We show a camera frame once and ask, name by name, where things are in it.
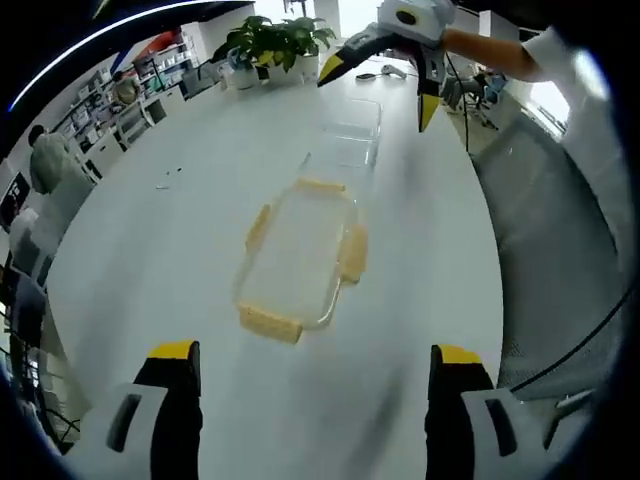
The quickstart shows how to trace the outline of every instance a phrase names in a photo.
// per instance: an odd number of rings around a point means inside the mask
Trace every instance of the white flower pot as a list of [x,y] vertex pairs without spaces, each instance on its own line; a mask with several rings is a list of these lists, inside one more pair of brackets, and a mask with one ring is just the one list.
[[318,81],[318,64],[320,59],[317,55],[305,55],[304,57],[296,58],[296,65],[300,65],[300,72],[302,73],[302,81],[304,83],[315,83]]
[[269,67],[269,85],[290,87],[292,85],[300,85],[301,83],[302,75],[297,61],[288,72],[284,71],[282,65]]
[[258,84],[258,72],[255,68],[250,70],[233,70],[231,72],[231,84],[237,90],[246,90]]

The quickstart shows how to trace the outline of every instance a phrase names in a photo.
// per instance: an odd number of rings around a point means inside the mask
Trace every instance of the white tabletop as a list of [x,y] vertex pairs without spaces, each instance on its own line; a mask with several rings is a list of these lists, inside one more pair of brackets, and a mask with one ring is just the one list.
[[[471,161],[444,111],[418,134],[415,80],[210,90],[134,143],[71,224],[49,276],[88,398],[132,381],[155,345],[194,338],[203,477],[424,478],[430,347],[477,352],[495,380],[502,288]],[[383,105],[368,270],[326,329],[296,346],[258,337],[231,301],[245,235],[295,178],[324,100],[344,97]]]

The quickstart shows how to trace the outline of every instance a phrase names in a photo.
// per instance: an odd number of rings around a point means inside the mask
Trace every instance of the desk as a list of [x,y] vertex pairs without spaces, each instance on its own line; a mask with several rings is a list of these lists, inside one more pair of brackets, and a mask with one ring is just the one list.
[[[445,112],[418,134],[415,78],[354,81],[380,66],[322,89],[202,93],[132,145],[58,250],[49,301],[90,400],[132,381],[159,343],[201,342],[203,477],[421,479],[431,345],[476,351],[497,379],[502,288],[482,190]],[[295,178],[326,99],[345,96],[383,105],[368,270],[326,329],[296,346],[258,337],[231,302],[245,234]]]

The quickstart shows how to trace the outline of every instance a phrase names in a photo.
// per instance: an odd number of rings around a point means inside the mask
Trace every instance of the white sleeve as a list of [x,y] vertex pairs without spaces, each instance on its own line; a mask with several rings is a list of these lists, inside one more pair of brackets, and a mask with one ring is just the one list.
[[577,77],[573,66],[573,50],[553,28],[522,44],[531,58],[540,66],[546,80],[555,83],[569,106],[576,106],[582,95],[577,91]]

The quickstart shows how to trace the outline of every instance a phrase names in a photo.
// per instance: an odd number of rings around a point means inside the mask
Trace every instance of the green plant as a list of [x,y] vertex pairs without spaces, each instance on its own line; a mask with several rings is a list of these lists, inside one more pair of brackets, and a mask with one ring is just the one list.
[[329,38],[335,38],[330,28],[316,28],[321,18],[298,18],[285,20],[284,23],[273,24],[271,20],[261,16],[250,16],[242,25],[234,28],[227,35],[227,41],[213,55],[212,61],[227,57],[236,64],[241,59],[244,66],[247,62],[260,66],[282,65],[288,72],[296,62],[296,56],[317,55],[318,42],[329,47]]

